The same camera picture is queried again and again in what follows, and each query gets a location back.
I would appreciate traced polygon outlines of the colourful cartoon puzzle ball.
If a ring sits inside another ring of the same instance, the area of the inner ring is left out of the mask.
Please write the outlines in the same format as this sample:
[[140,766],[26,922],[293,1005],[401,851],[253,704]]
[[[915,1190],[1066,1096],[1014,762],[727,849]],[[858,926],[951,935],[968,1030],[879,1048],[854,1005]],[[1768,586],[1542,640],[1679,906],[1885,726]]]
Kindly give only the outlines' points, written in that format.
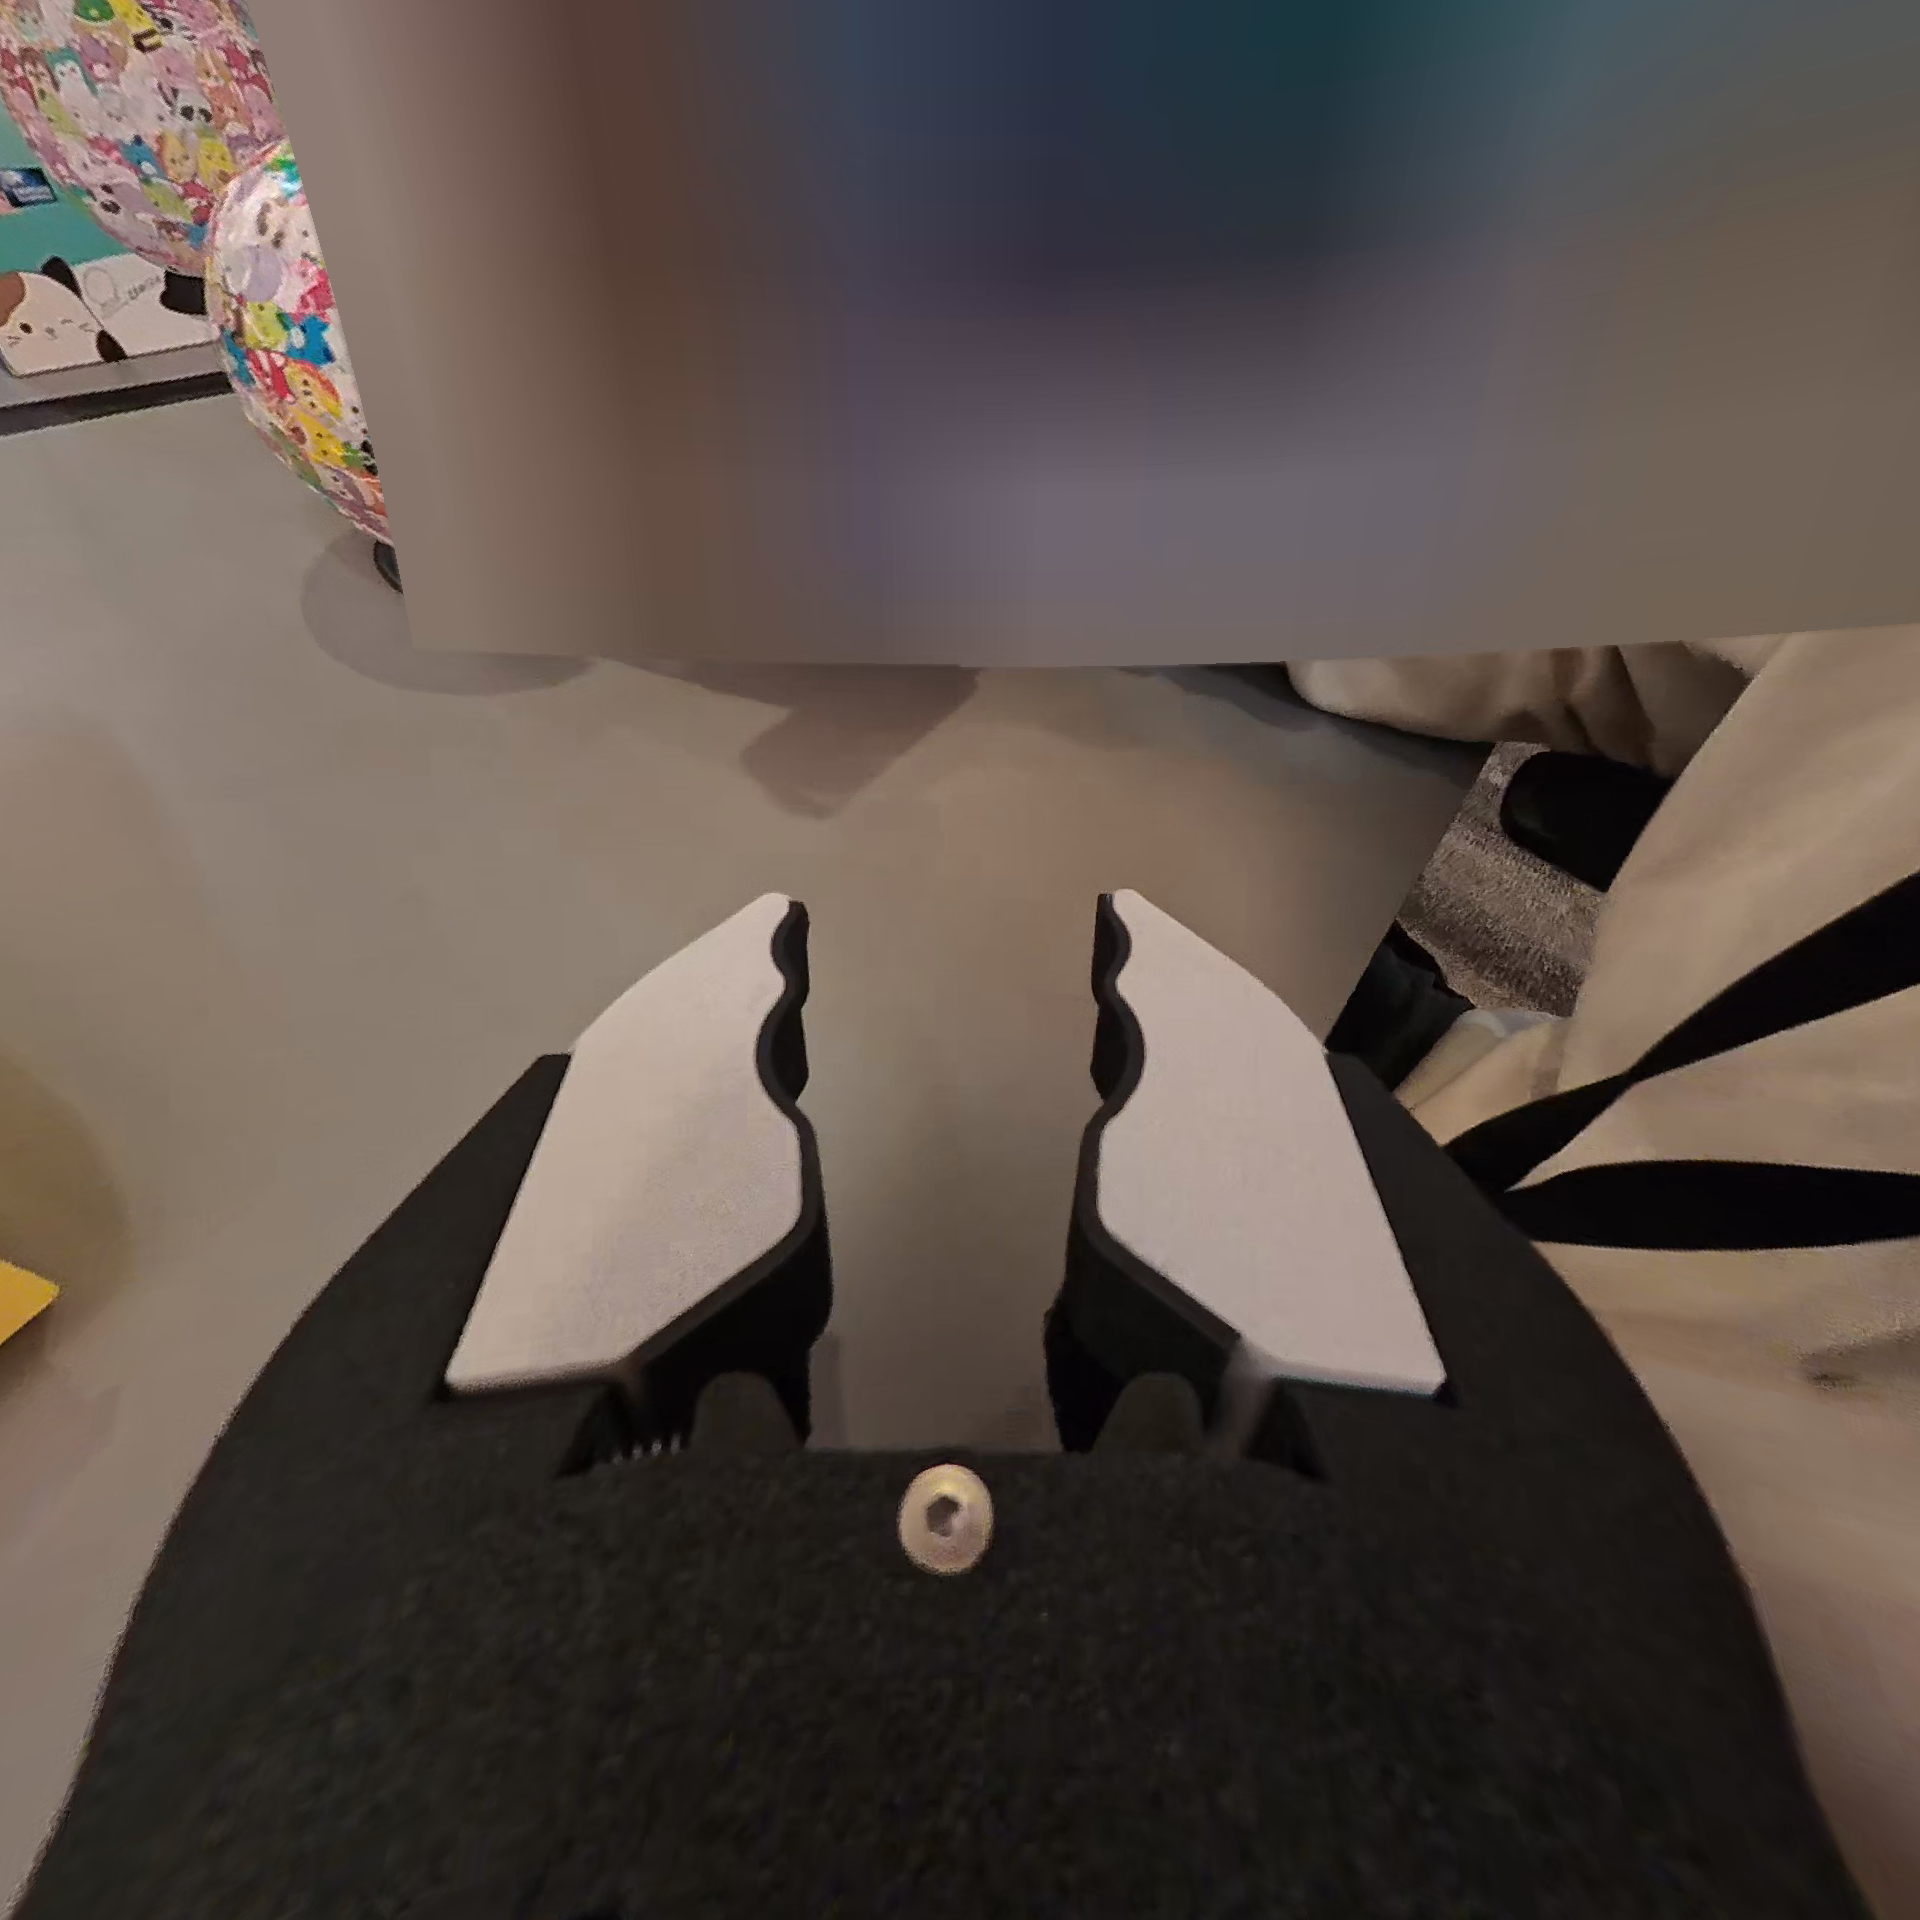
[[287,140],[225,187],[205,234],[204,296],[249,423],[301,483],[391,546],[364,398]]

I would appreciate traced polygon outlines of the printed puzzle box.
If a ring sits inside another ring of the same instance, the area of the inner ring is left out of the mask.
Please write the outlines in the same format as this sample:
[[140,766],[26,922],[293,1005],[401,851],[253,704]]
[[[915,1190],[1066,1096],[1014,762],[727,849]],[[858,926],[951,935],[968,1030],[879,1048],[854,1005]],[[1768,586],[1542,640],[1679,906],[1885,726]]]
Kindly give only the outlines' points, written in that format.
[[283,138],[245,4],[4,2],[4,376],[204,346],[205,247]]

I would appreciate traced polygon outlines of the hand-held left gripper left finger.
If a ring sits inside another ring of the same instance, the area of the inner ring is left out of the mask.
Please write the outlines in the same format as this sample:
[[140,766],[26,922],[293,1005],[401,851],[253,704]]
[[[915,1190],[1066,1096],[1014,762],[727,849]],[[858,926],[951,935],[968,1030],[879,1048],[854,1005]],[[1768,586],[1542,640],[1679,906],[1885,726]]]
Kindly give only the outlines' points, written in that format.
[[636,980],[565,1059],[443,1386],[617,1388],[648,1446],[759,1376],[796,1439],[834,1280],[801,1114],[808,915],[769,892]]

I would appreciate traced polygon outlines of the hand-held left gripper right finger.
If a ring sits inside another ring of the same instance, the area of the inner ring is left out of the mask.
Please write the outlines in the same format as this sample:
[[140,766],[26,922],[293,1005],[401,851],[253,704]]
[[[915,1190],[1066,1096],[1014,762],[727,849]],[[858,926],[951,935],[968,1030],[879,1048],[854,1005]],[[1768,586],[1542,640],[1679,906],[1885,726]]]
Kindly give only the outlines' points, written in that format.
[[1202,1439],[1309,1452],[1298,1388],[1444,1402],[1449,1373],[1324,1044],[1140,891],[1097,902],[1091,1087],[1051,1420],[1089,1452],[1135,1378],[1182,1378]]

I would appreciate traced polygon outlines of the person's cream hoodie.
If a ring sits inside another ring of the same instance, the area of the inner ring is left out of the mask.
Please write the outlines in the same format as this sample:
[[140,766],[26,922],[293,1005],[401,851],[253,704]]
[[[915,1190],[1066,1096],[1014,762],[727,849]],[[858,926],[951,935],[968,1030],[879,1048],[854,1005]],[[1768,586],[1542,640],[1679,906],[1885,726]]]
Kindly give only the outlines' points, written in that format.
[[1917,1849],[1917,644],[1802,631],[1603,892],[1565,1020],[1402,1087],[1624,1349],[1879,1914]]

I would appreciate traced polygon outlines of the person's right forearm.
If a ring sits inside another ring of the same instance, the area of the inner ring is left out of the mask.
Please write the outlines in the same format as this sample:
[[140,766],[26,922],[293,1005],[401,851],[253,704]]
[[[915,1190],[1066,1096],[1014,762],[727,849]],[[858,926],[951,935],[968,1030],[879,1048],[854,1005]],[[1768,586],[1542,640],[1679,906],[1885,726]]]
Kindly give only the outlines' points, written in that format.
[[1784,637],[1288,661],[1316,711],[1446,742],[1533,742],[1679,772]]

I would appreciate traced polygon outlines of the black shoe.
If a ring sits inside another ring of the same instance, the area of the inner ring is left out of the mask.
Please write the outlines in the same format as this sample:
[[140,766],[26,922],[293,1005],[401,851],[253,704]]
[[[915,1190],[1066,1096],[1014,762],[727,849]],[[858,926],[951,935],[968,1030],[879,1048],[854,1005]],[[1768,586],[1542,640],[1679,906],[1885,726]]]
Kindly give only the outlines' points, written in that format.
[[1630,764],[1540,751],[1506,780],[1499,820],[1515,848],[1606,892],[1669,793],[1670,780]]

